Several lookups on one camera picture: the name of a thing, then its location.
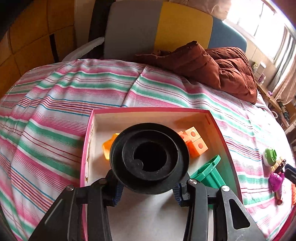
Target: circular hole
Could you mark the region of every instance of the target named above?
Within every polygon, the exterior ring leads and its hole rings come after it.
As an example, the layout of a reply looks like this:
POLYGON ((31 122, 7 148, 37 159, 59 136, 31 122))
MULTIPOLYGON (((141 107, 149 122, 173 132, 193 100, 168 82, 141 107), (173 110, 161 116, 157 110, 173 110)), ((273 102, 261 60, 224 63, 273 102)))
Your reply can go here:
POLYGON ((137 147, 133 155, 143 163, 143 171, 155 172, 161 169, 167 159, 165 150, 154 142, 145 142, 137 147))

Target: striped fabric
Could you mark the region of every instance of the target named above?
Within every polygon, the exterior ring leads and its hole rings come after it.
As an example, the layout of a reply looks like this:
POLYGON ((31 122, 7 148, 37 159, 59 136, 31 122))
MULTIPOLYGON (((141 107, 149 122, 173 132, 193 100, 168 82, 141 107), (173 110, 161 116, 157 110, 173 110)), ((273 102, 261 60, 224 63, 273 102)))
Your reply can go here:
POLYGON ((156 68, 118 60, 76 60, 35 68, 0 100, 0 202, 18 240, 27 240, 68 184, 79 186, 90 112, 115 107, 210 110, 230 150, 243 204, 272 240, 291 211, 268 189, 260 154, 270 146, 295 166, 285 134, 261 96, 252 105, 156 68))

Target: brown jacket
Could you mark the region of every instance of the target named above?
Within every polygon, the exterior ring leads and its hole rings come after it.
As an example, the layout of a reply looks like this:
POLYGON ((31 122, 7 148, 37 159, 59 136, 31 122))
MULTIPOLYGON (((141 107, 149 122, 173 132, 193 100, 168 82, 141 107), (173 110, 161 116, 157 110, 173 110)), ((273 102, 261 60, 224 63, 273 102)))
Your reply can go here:
POLYGON ((225 91, 252 104, 257 89, 250 63, 240 48, 223 47, 204 50, 196 41, 163 55, 136 55, 134 62, 148 64, 225 91))

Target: blue headboard panel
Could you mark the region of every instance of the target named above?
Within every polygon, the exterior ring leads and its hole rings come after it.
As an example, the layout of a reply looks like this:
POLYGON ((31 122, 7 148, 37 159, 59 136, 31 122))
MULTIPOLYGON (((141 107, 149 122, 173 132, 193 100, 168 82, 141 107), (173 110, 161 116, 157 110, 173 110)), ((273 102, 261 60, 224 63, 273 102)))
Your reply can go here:
POLYGON ((213 17, 213 28, 208 48, 239 47, 247 50, 246 39, 233 27, 213 17))

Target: purple toy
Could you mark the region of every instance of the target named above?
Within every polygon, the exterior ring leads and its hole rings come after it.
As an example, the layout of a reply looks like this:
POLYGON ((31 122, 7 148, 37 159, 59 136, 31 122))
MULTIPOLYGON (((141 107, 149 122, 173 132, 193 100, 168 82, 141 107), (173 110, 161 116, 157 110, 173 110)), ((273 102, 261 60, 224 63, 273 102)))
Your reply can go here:
POLYGON ((272 173, 269 176, 269 183, 272 186, 272 191, 277 192, 280 188, 285 179, 285 175, 281 173, 280 175, 277 173, 272 173))

